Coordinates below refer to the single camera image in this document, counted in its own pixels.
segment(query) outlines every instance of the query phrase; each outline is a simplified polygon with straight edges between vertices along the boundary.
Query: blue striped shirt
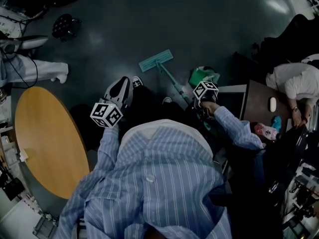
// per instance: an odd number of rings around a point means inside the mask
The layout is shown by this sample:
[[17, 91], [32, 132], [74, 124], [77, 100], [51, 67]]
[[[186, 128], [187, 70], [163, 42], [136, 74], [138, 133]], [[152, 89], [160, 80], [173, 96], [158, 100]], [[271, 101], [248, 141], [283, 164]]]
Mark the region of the blue striped shirt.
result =
[[[261, 141], [226, 108], [215, 112], [234, 143]], [[166, 238], [231, 238], [225, 207], [209, 194], [224, 192], [211, 155], [188, 134], [159, 127], [151, 139], [136, 132], [119, 152], [118, 129], [106, 128], [94, 170], [84, 177], [60, 216], [58, 238], [71, 238], [84, 216], [88, 238], [143, 238], [153, 226]]]

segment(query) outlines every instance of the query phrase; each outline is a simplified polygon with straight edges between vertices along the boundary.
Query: mop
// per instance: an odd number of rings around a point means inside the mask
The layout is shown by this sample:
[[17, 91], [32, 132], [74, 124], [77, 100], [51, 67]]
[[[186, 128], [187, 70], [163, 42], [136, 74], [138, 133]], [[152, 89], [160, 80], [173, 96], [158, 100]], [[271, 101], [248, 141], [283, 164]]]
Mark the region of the mop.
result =
[[173, 77], [173, 75], [170, 74], [170, 72], [163, 65], [163, 63], [171, 59], [173, 59], [173, 55], [171, 54], [170, 50], [166, 50], [161, 52], [160, 54], [157, 54], [151, 58], [144, 60], [143, 62], [139, 63], [139, 66], [143, 73], [154, 67], [157, 67], [160, 72], [161, 71], [166, 72], [171, 82], [173, 83], [174, 87], [178, 91], [178, 93], [184, 98], [186, 103], [190, 105], [192, 104], [192, 100], [187, 97], [185, 92], [182, 90], [181, 85], [177, 82], [177, 80]]

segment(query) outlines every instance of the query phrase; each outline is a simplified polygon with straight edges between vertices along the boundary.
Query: computer mouse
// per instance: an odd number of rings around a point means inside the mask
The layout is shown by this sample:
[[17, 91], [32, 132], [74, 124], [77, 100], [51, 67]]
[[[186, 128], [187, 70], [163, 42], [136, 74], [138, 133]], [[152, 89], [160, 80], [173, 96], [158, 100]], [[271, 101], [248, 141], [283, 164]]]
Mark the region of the computer mouse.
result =
[[273, 113], [276, 110], [277, 102], [276, 98], [270, 98], [269, 100], [269, 110]]

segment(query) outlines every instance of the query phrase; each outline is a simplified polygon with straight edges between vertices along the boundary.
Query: oval table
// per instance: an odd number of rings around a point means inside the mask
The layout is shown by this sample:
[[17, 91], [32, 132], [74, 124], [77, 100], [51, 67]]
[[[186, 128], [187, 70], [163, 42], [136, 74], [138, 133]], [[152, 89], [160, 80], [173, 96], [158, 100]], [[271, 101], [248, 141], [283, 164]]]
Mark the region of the oval table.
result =
[[53, 194], [69, 199], [89, 173], [86, 149], [69, 111], [49, 91], [27, 89], [15, 112], [20, 151], [35, 178]]

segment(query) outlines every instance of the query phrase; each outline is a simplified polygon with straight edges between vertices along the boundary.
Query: dark gray floor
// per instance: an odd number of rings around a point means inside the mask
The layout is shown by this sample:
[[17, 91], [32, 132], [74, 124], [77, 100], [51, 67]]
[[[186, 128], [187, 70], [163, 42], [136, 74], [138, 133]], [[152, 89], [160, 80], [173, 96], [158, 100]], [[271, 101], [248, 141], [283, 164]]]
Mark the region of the dark gray floor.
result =
[[[82, 20], [78, 36], [62, 43], [50, 37], [37, 59], [69, 64], [67, 82], [43, 81], [67, 108], [93, 105], [114, 80], [138, 75], [155, 93], [183, 104], [166, 75], [142, 73], [138, 63], [170, 49], [167, 68], [189, 90], [192, 68], [209, 65], [221, 74], [219, 84], [237, 84], [241, 72], [231, 67], [235, 51], [250, 54], [251, 45], [276, 37], [293, 11], [288, 0], [79, 0], [31, 23], [26, 34], [51, 34], [55, 20], [70, 13]], [[12, 112], [22, 90], [12, 92]], [[58, 215], [65, 200], [47, 192], [23, 168], [30, 188], [45, 211]]]

